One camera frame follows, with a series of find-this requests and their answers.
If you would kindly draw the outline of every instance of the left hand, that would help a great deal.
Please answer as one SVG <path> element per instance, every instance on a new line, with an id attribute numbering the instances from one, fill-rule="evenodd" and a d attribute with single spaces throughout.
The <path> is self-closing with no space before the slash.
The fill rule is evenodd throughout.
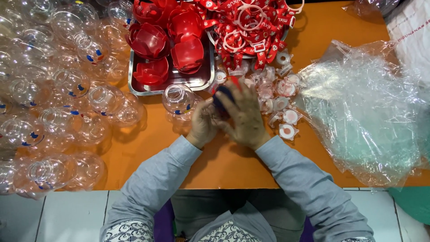
<path id="1" fill-rule="evenodd" d="M 209 143 L 218 131 L 215 124 L 220 118 L 212 103 L 213 98 L 199 102 L 191 117 L 192 127 L 187 140 L 198 149 Z"/>

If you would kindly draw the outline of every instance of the gray shirt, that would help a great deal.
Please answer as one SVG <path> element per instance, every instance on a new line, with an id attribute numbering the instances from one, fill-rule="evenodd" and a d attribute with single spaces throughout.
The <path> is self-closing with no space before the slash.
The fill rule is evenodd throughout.
<path id="1" fill-rule="evenodd" d="M 290 148 L 279 136 L 273 137 L 255 152 L 271 170 L 285 194 L 309 217 L 316 229 L 313 235 L 315 242 L 340 242 L 356 237 L 374 240 L 373 230 L 351 202 L 351 196 L 333 183 L 330 174 Z M 179 188 L 201 153 L 180 136 L 171 146 L 142 162 L 121 188 L 122 195 L 108 211 L 100 241 L 104 241 L 108 229 L 126 221 L 139 221 L 152 233 L 155 213 Z M 232 220 L 235 226 L 261 241 L 275 242 L 270 225 L 254 210 L 254 207 L 246 205 L 240 212 L 226 212 L 200 229 L 190 241 L 197 242 Z"/>

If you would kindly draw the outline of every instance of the right hand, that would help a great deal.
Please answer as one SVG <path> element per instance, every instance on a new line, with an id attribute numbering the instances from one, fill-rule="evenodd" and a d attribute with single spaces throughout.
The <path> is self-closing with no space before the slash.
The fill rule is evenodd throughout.
<path id="1" fill-rule="evenodd" d="M 239 83 L 241 90 L 231 81 L 226 83 L 236 103 L 233 103 L 222 92 L 215 93 L 232 117 L 235 127 L 231 127 L 225 121 L 216 121 L 216 125 L 226 132 L 234 142 L 257 150 L 270 140 L 270 135 L 261 118 L 255 87 L 247 87 L 242 81 Z"/>

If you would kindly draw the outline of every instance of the gray sleeve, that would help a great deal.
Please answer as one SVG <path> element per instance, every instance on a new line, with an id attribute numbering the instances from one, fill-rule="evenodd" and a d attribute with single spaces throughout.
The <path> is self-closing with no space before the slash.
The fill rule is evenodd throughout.
<path id="1" fill-rule="evenodd" d="M 330 174 L 291 149 L 279 136 L 255 151 L 272 171 L 285 194 L 297 203 L 316 228 L 316 242 L 339 242 L 354 237 L 373 239 L 367 219 L 351 196 L 333 183 Z"/>
<path id="2" fill-rule="evenodd" d="M 154 228 L 154 214 L 176 192 L 202 153 L 183 136 L 171 146 L 139 165 L 121 188 L 121 196 L 108 211 L 100 231 L 100 241 L 108 228 L 125 221 L 141 221 Z"/>

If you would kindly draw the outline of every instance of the white buckle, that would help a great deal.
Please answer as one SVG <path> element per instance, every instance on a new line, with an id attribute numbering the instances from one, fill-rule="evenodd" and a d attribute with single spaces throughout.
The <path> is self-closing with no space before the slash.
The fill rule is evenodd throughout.
<path id="1" fill-rule="evenodd" d="M 261 50 L 257 50 L 256 47 L 260 47 L 260 46 L 263 46 L 263 48 Z M 262 52 L 262 51 L 265 51 L 265 50 L 266 50 L 266 45 L 265 45 L 264 42 L 254 44 L 254 52 L 255 53 Z"/>

